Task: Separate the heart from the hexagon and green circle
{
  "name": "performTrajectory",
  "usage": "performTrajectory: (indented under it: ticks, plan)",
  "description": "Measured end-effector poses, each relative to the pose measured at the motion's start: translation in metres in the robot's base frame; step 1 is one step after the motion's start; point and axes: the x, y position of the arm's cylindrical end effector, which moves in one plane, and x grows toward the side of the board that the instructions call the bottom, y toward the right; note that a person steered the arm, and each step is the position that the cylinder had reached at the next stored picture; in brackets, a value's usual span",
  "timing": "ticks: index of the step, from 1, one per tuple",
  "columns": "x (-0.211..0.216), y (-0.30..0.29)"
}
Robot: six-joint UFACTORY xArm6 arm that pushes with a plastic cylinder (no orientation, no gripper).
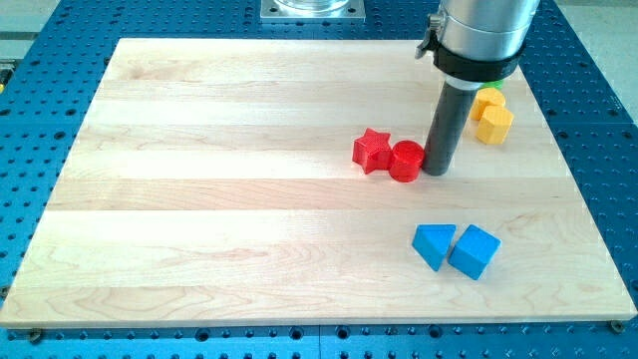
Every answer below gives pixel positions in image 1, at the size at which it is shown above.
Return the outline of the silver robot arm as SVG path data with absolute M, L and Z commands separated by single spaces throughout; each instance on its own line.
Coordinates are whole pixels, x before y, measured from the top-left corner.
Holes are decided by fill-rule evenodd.
M 442 0 L 428 16 L 415 57 L 433 55 L 446 82 L 462 91 L 513 73 L 539 0 Z

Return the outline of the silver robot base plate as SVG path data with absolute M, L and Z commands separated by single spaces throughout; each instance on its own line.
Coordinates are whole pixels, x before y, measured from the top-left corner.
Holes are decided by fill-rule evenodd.
M 303 21 L 366 18 L 364 0 L 261 0 L 260 19 Z

